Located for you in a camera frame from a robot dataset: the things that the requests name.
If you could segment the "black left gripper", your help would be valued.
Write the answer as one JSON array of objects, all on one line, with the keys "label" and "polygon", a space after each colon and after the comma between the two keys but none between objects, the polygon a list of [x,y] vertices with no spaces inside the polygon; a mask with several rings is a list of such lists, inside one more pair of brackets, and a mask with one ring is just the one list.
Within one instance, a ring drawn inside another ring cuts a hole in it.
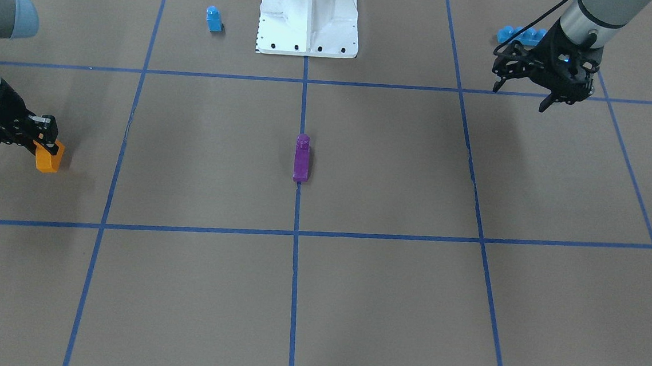
[{"label": "black left gripper", "polygon": [[594,74],[599,70],[603,48],[594,48],[596,35],[589,34],[577,45],[556,22],[537,46],[524,46],[518,40],[499,44],[493,55],[492,72],[496,77],[493,92],[508,80],[526,77],[549,94],[540,102],[544,113],[554,103],[578,103],[594,93]]}]

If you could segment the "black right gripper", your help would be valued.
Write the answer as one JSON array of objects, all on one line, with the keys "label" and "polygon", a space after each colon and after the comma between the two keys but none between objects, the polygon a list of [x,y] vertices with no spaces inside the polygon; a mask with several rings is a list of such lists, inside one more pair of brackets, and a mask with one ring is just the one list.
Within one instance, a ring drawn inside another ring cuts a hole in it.
[{"label": "black right gripper", "polygon": [[54,115],[37,116],[27,109],[22,97],[6,82],[0,83],[0,145],[15,144],[35,154],[42,148],[58,155],[59,130]]}]

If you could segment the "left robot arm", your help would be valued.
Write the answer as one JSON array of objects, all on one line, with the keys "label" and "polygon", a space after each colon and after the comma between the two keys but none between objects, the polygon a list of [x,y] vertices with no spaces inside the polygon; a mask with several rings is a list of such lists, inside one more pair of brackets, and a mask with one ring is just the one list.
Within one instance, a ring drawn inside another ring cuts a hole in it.
[{"label": "left robot arm", "polygon": [[594,94],[604,46],[650,0],[561,0],[521,28],[507,26],[493,50],[497,93],[509,80],[527,78],[548,89],[538,111],[574,104]]}]

